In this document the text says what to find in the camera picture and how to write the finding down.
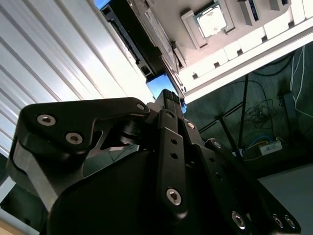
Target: tangled wires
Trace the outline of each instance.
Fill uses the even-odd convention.
[[[273,122],[272,117],[275,116],[277,111],[273,107],[273,100],[266,99],[258,103],[256,106],[247,109],[245,113],[245,122],[254,124],[254,127],[258,130],[272,130]]]

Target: screw hole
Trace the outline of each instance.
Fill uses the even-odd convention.
[[[175,139],[171,139],[171,142],[172,142],[173,144],[177,144],[177,141],[176,141]]]
[[[43,122],[46,122],[46,123],[50,123],[51,122],[51,119],[49,117],[43,117],[42,118],[42,121]]]
[[[219,178],[220,180],[222,179],[222,176],[220,175],[220,173],[216,172],[216,176],[217,176],[217,178]]]
[[[171,153],[171,157],[174,158],[174,159],[177,159],[177,158],[178,158],[178,156],[177,156],[176,153]]]
[[[71,136],[70,139],[71,139],[72,141],[75,141],[75,142],[78,141],[78,137],[77,137],[77,136]]]

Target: metal bracket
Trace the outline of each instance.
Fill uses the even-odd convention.
[[[184,146],[177,121],[170,110],[160,111],[156,196],[170,217],[168,223],[184,219],[188,210]]]

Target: white cable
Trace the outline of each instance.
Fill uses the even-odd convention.
[[[302,91],[302,87],[303,87],[303,78],[304,78],[304,72],[305,72],[305,46],[303,46],[303,60],[302,60],[302,61],[303,61],[303,68],[302,68],[302,76],[301,76],[300,89],[299,89],[299,93],[298,93],[298,95],[297,95],[297,98],[295,98],[295,97],[293,96],[294,106],[295,106],[296,111],[298,111],[298,112],[300,112],[300,113],[302,113],[302,114],[304,114],[304,115],[306,115],[306,116],[308,116],[308,117],[313,118],[312,115],[307,114],[307,113],[305,113],[305,112],[303,112],[303,111],[301,111],[301,110],[299,110],[299,109],[297,108],[297,102],[298,102],[298,99],[299,99],[300,94],[301,94],[301,91]]]
[[[298,70],[298,67],[299,67],[299,64],[300,64],[300,60],[301,60],[301,56],[302,56],[302,54],[303,54],[304,48],[305,48],[305,46],[302,47],[301,53],[300,53],[300,55],[299,55],[299,59],[298,59],[297,66],[296,66],[296,68],[295,68],[294,71],[293,71],[294,57],[293,57],[293,59],[292,59],[291,79],[290,79],[290,91],[292,91],[292,87],[293,87],[293,77],[294,77],[295,73],[296,73],[297,70]]]

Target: metal frame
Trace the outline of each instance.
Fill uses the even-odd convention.
[[[197,78],[203,82],[185,93],[185,102],[188,104],[312,41],[313,18],[310,18]]]

